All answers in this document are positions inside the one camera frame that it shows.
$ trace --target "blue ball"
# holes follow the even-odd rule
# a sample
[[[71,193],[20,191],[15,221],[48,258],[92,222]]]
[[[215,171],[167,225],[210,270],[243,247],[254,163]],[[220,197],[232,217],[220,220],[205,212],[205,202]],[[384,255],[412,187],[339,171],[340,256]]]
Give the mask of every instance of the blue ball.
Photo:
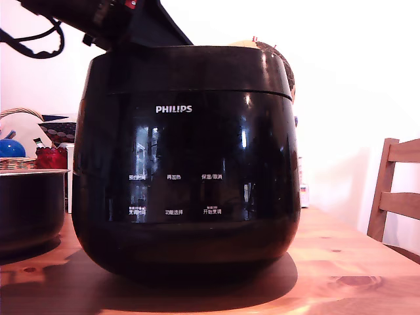
[[[16,140],[0,140],[0,158],[24,158],[25,148]]]

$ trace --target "black pot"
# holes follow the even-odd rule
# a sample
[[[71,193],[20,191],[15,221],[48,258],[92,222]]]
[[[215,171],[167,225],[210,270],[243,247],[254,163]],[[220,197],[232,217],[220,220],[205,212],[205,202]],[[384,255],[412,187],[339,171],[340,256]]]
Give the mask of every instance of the black pot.
[[[67,170],[0,171],[0,257],[54,238],[64,223]]]
[[[79,111],[73,223],[109,271],[250,274],[282,256],[300,201],[284,65],[244,47],[95,58]]]

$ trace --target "black cable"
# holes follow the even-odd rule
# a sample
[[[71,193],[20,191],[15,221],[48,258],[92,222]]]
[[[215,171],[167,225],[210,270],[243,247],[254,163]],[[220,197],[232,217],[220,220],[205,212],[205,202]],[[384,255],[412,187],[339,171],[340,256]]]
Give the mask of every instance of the black cable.
[[[34,35],[34,36],[28,36],[28,37],[21,37],[21,38],[15,38],[19,43],[23,42],[23,41],[34,41],[36,39],[41,39],[44,38],[48,35],[50,35],[51,33],[53,33],[55,31],[55,27],[50,28],[48,31],[44,31],[41,34],[38,35]]]
[[[10,47],[12,47],[14,50],[16,50],[17,52],[19,52],[19,53],[21,53],[21,54],[23,54],[27,57],[34,58],[34,59],[48,59],[48,58],[58,56],[64,50],[64,33],[63,33],[63,31],[60,27],[61,22],[56,21],[54,18],[52,18],[50,16],[44,16],[44,17],[48,21],[50,21],[50,23],[54,26],[51,29],[52,31],[48,30],[48,31],[43,33],[43,34],[46,34],[46,35],[41,36],[43,34],[39,34],[39,35],[35,35],[35,36],[15,39],[0,28],[0,42],[4,42],[4,43],[8,44]],[[60,36],[60,47],[58,48],[57,51],[53,51],[53,52],[41,51],[41,52],[38,52],[38,53],[35,54],[31,49],[27,48],[27,46],[20,43],[21,41],[31,41],[31,40],[34,40],[34,39],[45,37],[45,36],[51,34],[53,31],[56,31]]]

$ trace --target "wood grain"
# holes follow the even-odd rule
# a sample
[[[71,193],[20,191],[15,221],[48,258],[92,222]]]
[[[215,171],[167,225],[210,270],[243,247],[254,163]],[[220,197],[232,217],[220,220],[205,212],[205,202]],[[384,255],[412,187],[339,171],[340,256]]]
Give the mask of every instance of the wood grain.
[[[420,220],[420,194],[413,192],[383,192],[379,208]]]
[[[393,162],[420,163],[420,139],[391,144],[388,160]]]
[[[379,164],[378,179],[376,182],[375,194],[373,195],[372,210],[367,227],[367,234],[371,238],[381,242],[385,231],[387,212],[379,208],[381,193],[390,192],[392,178],[394,177],[395,162],[389,162],[389,150],[393,144],[398,144],[398,139],[387,138],[383,144],[381,162]]]
[[[316,209],[276,264],[222,286],[133,283],[86,256],[70,216],[60,234],[52,251],[1,267],[1,314],[420,314],[420,266]]]

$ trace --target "red glass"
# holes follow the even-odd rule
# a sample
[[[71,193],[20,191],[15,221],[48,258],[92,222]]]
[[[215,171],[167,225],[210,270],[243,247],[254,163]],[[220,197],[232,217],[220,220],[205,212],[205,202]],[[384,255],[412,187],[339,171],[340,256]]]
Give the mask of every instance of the red glass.
[[[67,169],[67,149],[37,148],[37,169]]]

